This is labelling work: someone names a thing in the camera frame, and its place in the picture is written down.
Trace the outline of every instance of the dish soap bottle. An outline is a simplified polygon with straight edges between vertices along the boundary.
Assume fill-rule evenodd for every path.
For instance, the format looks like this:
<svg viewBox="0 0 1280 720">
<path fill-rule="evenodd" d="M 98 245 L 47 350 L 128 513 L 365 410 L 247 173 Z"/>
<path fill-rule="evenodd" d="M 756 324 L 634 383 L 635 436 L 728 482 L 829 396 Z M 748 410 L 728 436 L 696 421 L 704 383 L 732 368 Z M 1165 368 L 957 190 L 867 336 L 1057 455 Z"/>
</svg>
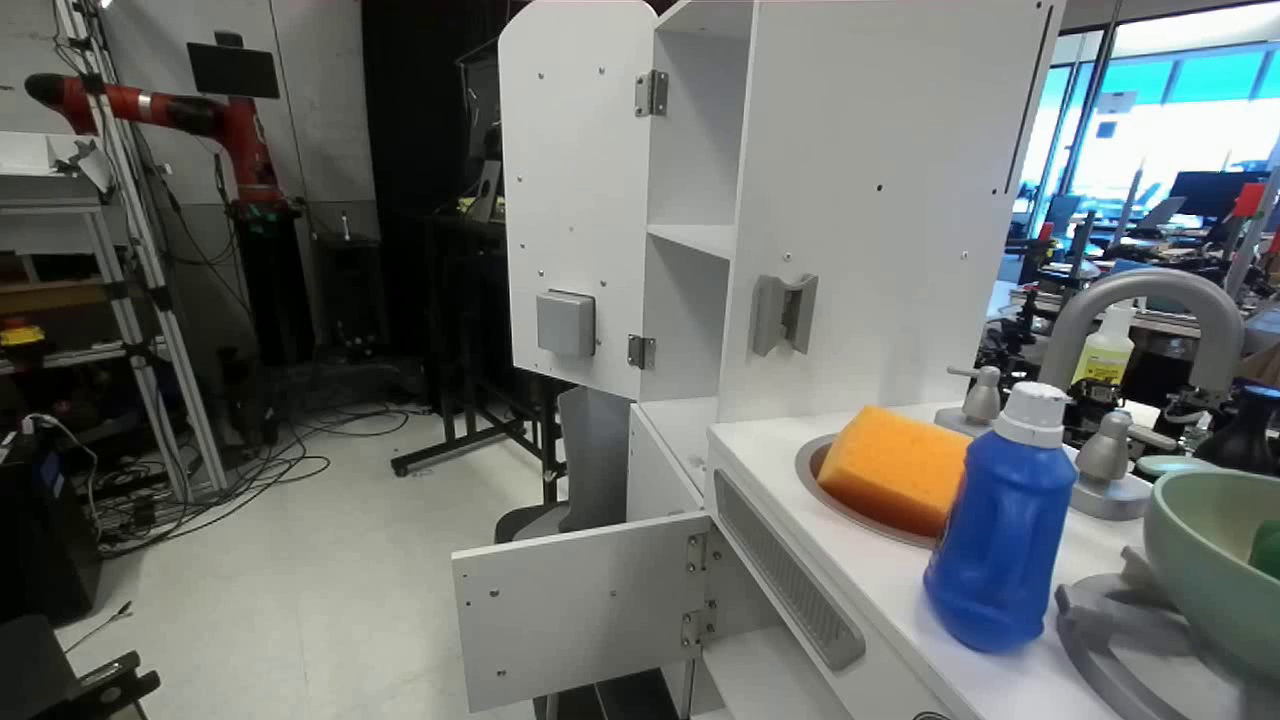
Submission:
<svg viewBox="0 0 1280 720">
<path fill-rule="evenodd" d="M 924 573 L 945 628 L 975 654 L 1007 654 L 1043 634 L 1057 544 L 1078 468 L 1054 383 L 1017 383 L 993 431 L 967 445 L 947 531 Z"/>
<path fill-rule="evenodd" d="M 1092 383 L 1092 390 L 1111 390 L 1121 391 L 1125 383 L 1125 374 L 1128 374 L 1128 361 L 1131 361 L 1131 339 L 1128 339 L 1128 324 L 1131 324 L 1131 305 L 1111 305 L 1105 312 L 1105 329 L 1095 329 L 1087 339 L 1084 339 L 1084 352 L 1078 361 L 1078 375 L 1073 375 L 1073 390 L 1078 383 Z"/>
</svg>

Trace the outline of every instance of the blue bottle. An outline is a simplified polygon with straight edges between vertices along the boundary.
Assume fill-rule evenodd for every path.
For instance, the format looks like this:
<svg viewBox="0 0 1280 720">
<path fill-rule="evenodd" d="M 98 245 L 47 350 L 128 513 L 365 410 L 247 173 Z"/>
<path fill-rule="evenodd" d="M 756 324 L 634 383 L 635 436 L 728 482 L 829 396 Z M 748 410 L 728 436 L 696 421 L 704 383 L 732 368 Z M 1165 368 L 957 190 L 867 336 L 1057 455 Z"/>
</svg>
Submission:
<svg viewBox="0 0 1280 720">
<path fill-rule="evenodd" d="M 924 591 L 945 628 L 975 654 L 1007 654 L 1043 634 L 1078 485 L 1064 406 L 1070 396 L 1054 383 L 1017 383 L 993 431 L 967 445 L 965 485 Z"/>
</svg>

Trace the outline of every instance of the laboratory room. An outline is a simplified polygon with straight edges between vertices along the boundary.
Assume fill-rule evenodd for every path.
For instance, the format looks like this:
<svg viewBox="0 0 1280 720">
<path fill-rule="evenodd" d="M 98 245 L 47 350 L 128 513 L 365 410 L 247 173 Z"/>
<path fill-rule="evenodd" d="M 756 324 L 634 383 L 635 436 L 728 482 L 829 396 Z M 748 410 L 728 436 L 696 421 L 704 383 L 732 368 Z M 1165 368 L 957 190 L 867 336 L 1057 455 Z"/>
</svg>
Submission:
<svg viewBox="0 0 1280 720">
<path fill-rule="evenodd" d="M 0 720 L 1276 720 L 1280 0 L 6 0 Z"/>
</svg>

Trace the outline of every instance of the floor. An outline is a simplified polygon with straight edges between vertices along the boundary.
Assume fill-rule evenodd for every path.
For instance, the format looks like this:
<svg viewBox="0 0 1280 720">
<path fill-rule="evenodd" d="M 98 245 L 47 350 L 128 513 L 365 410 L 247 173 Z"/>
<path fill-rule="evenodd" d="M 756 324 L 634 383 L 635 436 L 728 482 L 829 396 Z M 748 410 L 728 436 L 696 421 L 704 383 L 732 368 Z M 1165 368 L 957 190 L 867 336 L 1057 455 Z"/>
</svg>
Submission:
<svg viewBox="0 0 1280 720">
<path fill-rule="evenodd" d="M 141 654 L 162 671 L 151 720 L 468 720 L 449 552 L 489 544 L 510 507 L 540 501 L 540 482 L 514 445 L 394 476 L 396 454 L 437 436 L 433 418 L 396 436 L 317 436 L 323 476 L 108 564 L 102 614 L 61 640 L 122 606 L 132 617 L 89 638 L 78 671 Z"/>
</svg>

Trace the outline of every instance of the yellow sponge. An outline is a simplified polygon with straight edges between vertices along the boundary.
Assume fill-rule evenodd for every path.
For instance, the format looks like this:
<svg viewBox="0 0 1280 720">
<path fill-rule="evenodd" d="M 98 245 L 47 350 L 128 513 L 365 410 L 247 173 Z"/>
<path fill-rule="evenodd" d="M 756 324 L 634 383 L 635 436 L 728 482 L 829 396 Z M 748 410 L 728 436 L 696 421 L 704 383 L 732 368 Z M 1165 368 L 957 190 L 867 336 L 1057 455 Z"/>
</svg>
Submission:
<svg viewBox="0 0 1280 720">
<path fill-rule="evenodd" d="M 942 536 L 947 530 L 967 436 L 863 410 L 831 445 L 819 485 L 879 524 Z"/>
</svg>

